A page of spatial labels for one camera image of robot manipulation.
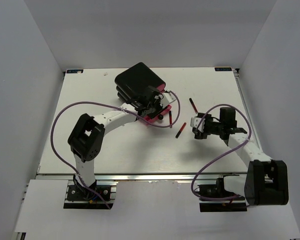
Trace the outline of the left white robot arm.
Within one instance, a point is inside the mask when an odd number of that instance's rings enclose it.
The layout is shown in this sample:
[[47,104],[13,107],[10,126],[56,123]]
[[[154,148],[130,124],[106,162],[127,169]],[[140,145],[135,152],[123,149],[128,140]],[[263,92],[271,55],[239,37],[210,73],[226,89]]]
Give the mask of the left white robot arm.
[[80,196],[89,200],[95,195],[94,159],[101,151],[105,135],[138,119],[151,124],[174,100],[168,91],[148,86],[144,93],[126,99],[106,113],[84,113],[79,117],[67,142],[75,159],[74,179]]

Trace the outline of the black pink drawer organizer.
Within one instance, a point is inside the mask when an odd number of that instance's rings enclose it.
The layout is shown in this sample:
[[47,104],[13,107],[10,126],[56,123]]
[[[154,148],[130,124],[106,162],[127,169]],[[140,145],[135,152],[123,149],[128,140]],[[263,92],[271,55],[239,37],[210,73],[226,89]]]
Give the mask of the black pink drawer organizer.
[[142,62],[120,73],[114,82],[119,99],[125,103],[132,104],[136,111],[139,106],[137,97],[144,92],[147,86],[157,88],[161,84],[166,84]]

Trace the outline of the blue label corner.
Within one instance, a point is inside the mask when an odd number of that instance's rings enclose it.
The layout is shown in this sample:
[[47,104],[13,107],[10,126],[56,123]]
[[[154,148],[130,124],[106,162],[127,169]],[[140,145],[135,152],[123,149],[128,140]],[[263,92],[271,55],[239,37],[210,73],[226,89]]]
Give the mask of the blue label corner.
[[232,71],[232,68],[231,67],[214,67],[215,71],[217,72],[231,72]]
[[83,73],[83,69],[68,69],[67,71],[66,71],[66,74],[81,74],[81,73]]

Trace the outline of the blue label right corner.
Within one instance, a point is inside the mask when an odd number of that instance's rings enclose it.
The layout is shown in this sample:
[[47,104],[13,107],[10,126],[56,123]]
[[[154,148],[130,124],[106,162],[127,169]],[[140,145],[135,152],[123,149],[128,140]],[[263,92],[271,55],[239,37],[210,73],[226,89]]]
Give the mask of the blue label right corner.
[[232,71],[232,68],[231,67],[214,67],[215,71],[217,72],[231,72]]

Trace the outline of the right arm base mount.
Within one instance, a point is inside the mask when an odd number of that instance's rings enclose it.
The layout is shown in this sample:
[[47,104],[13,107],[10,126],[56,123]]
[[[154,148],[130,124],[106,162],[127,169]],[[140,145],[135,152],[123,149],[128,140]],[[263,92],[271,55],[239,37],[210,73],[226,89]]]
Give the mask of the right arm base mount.
[[222,177],[218,177],[214,182],[199,183],[194,187],[194,192],[200,196],[199,208],[202,213],[245,212],[248,208],[244,197],[221,200],[236,195],[224,189]]

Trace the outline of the red lip gloss front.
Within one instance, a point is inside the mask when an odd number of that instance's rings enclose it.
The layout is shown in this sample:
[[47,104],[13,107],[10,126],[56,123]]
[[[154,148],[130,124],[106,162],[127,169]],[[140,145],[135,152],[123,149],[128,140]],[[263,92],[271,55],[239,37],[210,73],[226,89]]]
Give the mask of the red lip gloss front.
[[180,134],[182,133],[182,131],[184,130],[184,128],[185,128],[186,125],[187,125],[186,122],[184,122],[184,123],[182,124],[182,126],[180,127],[179,131],[177,132],[177,134],[176,134],[176,136],[175,136],[176,139],[179,138]]

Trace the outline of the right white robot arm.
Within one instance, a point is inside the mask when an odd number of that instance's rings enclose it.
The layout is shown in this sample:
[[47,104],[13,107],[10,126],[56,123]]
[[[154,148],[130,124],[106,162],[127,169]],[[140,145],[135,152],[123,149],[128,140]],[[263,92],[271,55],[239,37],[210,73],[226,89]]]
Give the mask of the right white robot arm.
[[252,129],[237,126],[236,114],[241,111],[229,104],[218,105],[219,118],[214,121],[209,113],[199,112],[191,118],[190,126],[194,138],[204,140],[210,135],[218,136],[229,151],[216,157],[196,175],[225,156],[235,153],[247,166],[244,175],[230,174],[217,178],[214,188],[192,189],[192,193],[203,201],[233,201],[244,198],[250,206],[279,206],[289,201],[288,168],[284,161],[268,156],[251,140]]

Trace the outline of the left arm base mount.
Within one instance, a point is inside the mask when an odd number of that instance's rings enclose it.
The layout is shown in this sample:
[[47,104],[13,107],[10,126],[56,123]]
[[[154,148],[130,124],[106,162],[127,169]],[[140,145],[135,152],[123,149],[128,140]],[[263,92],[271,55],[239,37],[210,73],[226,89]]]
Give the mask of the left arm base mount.
[[64,209],[75,210],[110,210],[114,205],[116,197],[117,182],[113,181],[96,181],[94,192],[85,187],[75,185],[69,181],[65,198]]

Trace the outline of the pink drawer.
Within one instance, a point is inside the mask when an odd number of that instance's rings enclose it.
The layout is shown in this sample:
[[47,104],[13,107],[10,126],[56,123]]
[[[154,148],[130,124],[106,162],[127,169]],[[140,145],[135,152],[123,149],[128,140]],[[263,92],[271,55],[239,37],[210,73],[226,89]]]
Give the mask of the pink drawer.
[[152,115],[152,117],[147,115],[146,117],[144,117],[145,121],[147,122],[147,125],[163,120],[164,116],[169,113],[171,108],[172,106],[168,105],[167,107],[159,111],[156,115]]
[[166,86],[165,84],[159,85],[159,86],[157,87],[157,90],[158,90],[159,92],[164,92],[165,86]]

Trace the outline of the blue label left corner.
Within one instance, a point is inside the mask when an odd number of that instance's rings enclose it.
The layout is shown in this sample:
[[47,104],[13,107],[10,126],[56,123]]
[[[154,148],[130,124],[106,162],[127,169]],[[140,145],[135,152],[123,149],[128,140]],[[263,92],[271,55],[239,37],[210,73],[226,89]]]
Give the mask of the blue label left corner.
[[67,71],[66,71],[66,74],[81,74],[81,73],[83,73],[83,69],[68,69]]

